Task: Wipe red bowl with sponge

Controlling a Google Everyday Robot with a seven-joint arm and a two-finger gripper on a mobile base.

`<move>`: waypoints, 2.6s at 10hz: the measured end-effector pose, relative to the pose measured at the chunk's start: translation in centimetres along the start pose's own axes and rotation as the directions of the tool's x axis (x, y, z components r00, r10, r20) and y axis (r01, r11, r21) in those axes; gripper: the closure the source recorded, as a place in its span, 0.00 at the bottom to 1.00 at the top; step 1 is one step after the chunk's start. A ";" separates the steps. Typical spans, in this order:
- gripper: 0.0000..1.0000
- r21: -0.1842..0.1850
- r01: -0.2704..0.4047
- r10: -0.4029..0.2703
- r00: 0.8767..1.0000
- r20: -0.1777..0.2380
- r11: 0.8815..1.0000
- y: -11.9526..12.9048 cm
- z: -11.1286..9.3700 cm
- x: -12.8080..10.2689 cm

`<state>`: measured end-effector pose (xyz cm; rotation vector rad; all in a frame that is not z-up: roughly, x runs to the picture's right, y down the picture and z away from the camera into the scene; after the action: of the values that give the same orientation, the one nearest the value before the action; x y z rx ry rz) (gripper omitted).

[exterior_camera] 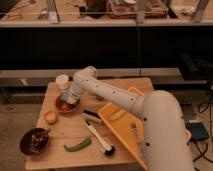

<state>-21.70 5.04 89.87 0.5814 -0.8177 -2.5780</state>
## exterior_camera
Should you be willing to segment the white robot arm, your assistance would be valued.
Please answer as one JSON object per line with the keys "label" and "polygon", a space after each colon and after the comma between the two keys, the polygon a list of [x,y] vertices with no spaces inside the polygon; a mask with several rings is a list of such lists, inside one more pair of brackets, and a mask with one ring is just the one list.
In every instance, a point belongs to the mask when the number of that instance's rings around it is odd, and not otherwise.
{"label": "white robot arm", "polygon": [[79,99],[87,90],[138,117],[144,126],[148,171],[195,171],[182,110],[171,93],[155,90],[138,95],[99,81],[95,75],[92,66],[75,72],[69,96]]}

